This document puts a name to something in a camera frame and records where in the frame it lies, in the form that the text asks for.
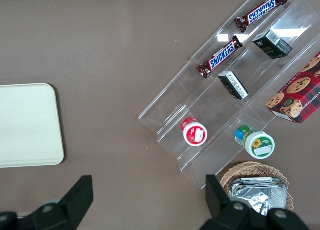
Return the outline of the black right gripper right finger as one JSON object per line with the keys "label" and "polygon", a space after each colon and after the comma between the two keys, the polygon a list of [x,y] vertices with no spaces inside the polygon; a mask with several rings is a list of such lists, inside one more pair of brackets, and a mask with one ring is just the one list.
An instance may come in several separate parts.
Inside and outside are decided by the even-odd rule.
{"label": "black right gripper right finger", "polygon": [[245,203],[231,201],[215,175],[206,176],[205,197],[211,219],[202,230],[251,229],[251,209]]}

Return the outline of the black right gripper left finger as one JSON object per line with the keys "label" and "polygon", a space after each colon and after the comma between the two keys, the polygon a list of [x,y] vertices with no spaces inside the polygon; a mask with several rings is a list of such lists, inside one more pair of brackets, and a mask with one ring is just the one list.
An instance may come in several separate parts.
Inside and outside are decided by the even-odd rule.
{"label": "black right gripper left finger", "polygon": [[19,230],[76,230],[94,200],[93,178],[82,176],[59,202],[47,203],[18,220]]}

